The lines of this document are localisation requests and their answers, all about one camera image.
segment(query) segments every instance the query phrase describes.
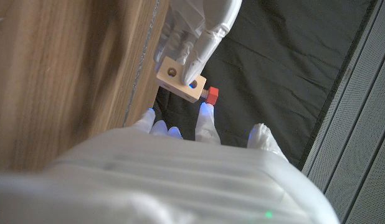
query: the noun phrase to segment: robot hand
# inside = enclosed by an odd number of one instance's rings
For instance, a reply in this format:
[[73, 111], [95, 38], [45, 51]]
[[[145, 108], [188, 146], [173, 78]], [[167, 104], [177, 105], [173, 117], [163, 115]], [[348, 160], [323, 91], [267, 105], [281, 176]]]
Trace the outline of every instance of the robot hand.
[[[141, 119], [131, 127], [155, 136], [169, 136], [176, 139], [183, 139], [177, 127], [172, 127], [168, 131], [164, 121], [157, 121], [153, 125], [154, 120], [155, 112], [149, 109], [143, 114]], [[213, 106], [209, 103], [202, 103], [199, 110], [195, 128], [195, 140], [209, 144], [221, 144], [220, 137], [215, 128]]]
[[202, 72], [222, 38], [229, 33], [242, 0], [170, 0], [170, 9], [154, 60], [165, 56], [184, 65], [181, 82], [189, 85]]

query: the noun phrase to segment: wooden table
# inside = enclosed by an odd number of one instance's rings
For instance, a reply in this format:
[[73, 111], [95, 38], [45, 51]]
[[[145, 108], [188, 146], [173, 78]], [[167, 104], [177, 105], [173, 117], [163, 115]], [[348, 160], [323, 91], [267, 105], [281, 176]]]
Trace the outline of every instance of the wooden table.
[[152, 107], [169, 0], [0, 0], [0, 170], [40, 170]]

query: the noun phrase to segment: black fabric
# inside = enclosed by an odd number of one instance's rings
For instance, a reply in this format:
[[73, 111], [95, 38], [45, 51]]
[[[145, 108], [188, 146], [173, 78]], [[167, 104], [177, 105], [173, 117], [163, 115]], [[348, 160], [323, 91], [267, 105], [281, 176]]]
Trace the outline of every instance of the black fabric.
[[[246, 147], [252, 126], [264, 123], [297, 166], [370, 2], [243, 0], [202, 72], [206, 88], [219, 89], [222, 144]], [[193, 140], [199, 107], [160, 88], [154, 108]]]

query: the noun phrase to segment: gray metal panel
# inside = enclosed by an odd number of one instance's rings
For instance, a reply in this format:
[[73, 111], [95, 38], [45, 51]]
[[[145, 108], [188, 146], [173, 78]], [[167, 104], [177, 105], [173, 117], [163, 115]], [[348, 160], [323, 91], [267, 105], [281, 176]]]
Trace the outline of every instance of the gray metal panel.
[[346, 223], [385, 223], [385, 140]]
[[385, 135], [385, 61], [343, 151], [326, 197], [344, 220]]
[[346, 68], [345, 73], [343, 74], [343, 77], [341, 79], [341, 82], [339, 84], [338, 90], [335, 93], [334, 99], [332, 100], [330, 107], [328, 108], [328, 111], [326, 113], [326, 116], [321, 124], [320, 130], [318, 131], [317, 137], [315, 139], [315, 142], [313, 143], [313, 146], [311, 147], [311, 150], [309, 152], [309, 155], [307, 157], [307, 160], [305, 162], [305, 165], [303, 166], [302, 172], [306, 176], [309, 175], [311, 167], [313, 166], [313, 163], [316, 159], [316, 156], [318, 154], [318, 150], [320, 149], [320, 146], [324, 140], [325, 134], [330, 127], [331, 120], [334, 117], [335, 111], [340, 103], [341, 97], [343, 93], [345, 92], [346, 86], [349, 82], [350, 76], [352, 74], [352, 71], [354, 67], [356, 66], [356, 63], [359, 59], [359, 56], [364, 48], [364, 44], [367, 41], [368, 35], [371, 31], [371, 28], [373, 27], [373, 24], [375, 22], [375, 18], [378, 15], [378, 10], [381, 7], [382, 1], [378, 1], [376, 5], [374, 6], [374, 11], [371, 14], [370, 18], [368, 19], [368, 23], [362, 33], [362, 36], [360, 37], [360, 41], [357, 44], [356, 49], [353, 52], [352, 58], [350, 60], [350, 63], [348, 64], [348, 67]]
[[308, 177], [325, 191], [385, 58], [385, 1]]

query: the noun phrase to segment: wooden block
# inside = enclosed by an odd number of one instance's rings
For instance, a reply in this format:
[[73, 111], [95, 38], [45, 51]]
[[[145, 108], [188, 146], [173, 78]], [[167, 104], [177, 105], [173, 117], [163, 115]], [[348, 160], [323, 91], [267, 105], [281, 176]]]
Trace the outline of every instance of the wooden block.
[[191, 85], [184, 85], [180, 81], [183, 73], [183, 66], [169, 57], [165, 57], [162, 66], [156, 74], [158, 85], [169, 90], [170, 92], [180, 96], [181, 98], [197, 102], [201, 96], [202, 90], [206, 82], [206, 78], [198, 75]]

